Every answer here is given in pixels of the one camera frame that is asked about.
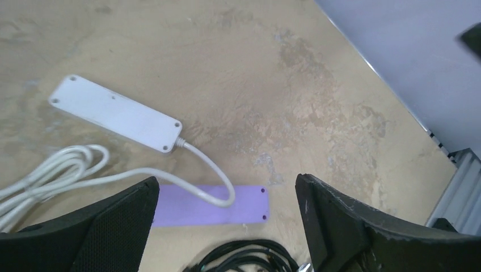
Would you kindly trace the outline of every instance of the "power strip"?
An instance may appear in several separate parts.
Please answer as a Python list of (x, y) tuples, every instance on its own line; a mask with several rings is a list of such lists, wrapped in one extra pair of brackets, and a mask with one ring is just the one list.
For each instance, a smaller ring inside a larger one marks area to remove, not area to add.
[(169, 153), (182, 123), (78, 75), (69, 75), (52, 93), (55, 108), (80, 117), (162, 153)]
[[(235, 189), (229, 178), (204, 153), (179, 137), (182, 130), (179, 120), (77, 75), (67, 76), (51, 95), (49, 102), (58, 109), (161, 153), (169, 153), (174, 146), (188, 149), (214, 170), (225, 184), (229, 196), (220, 199), (180, 177), (148, 167), (89, 179), (107, 165), (109, 151), (99, 144), (69, 146), (51, 155), (23, 179), (0, 190), (0, 232), (11, 231), (35, 204), (60, 193), (140, 174), (167, 180), (217, 207), (226, 208), (234, 203)], [(102, 155), (96, 164), (95, 153)]]

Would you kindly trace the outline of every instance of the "beige table surface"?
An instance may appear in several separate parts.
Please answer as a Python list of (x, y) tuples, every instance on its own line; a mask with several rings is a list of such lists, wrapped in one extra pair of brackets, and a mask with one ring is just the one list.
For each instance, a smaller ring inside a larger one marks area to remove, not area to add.
[[(1, 185), (62, 147), (88, 143), (111, 150), (103, 175), (157, 167), (218, 184), (187, 151), (165, 157), (53, 109), (47, 97), (67, 74), (181, 120), (182, 136), (234, 184), (270, 191), (267, 224), (153, 229), (141, 271), (179, 271), (246, 237), (275, 239), (306, 260), (298, 173), (423, 224), (455, 170), (312, 1), (0, 1)], [(22, 225), (143, 178), (58, 196)]]

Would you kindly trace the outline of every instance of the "white cable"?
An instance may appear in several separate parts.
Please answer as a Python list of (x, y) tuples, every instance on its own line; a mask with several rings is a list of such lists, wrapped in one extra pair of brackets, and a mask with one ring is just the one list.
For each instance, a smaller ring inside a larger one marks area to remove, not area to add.
[[(167, 180), (182, 187), (195, 196), (219, 207), (229, 207), (235, 200), (235, 191), (229, 178), (200, 150), (178, 138), (176, 146), (184, 147), (206, 162), (226, 185), (229, 198), (222, 200), (195, 187), (180, 177), (154, 168), (137, 168), (107, 177), (82, 180), (102, 169), (110, 159), (108, 150), (98, 144), (69, 146), (50, 156), (25, 178), (0, 190), (0, 232), (9, 232), (35, 204), (46, 201), (57, 194), (73, 189), (106, 184), (138, 174), (147, 174)], [(93, 151), (100, 152), (102, 159), (92, 165)]]

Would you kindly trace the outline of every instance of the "purple power strip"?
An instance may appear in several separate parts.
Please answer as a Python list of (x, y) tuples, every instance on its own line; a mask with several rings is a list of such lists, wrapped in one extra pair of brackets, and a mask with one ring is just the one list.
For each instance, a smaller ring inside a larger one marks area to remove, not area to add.
[[(215, 197), (227, 199), (223, 185), (200, 185)], [(269, 198), (262, 186), (234, 186), (235, 202), (228, 208), (209, 204), (176, 185), (160, 185), (159, 201), (152, 227), (201, 226), (216, 224), (265, 223), (269, 218)]]

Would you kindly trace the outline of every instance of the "black coiled cable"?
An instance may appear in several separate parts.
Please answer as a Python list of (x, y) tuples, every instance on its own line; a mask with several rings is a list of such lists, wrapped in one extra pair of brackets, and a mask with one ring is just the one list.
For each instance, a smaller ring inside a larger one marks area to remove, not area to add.
[[(207, 268), (211, 262), (244, 247), (250, 248), (237, 251), (219, 265)], [(257, 265), (265, 272), (296, 272), (299, 269), (296, 261), (282, 245), (272, 240), (259, 239), (232, 241), (221, 245), (198, 264), (184, 269), (184, 272), (244, 272), (242, 266), (246, 265)]]

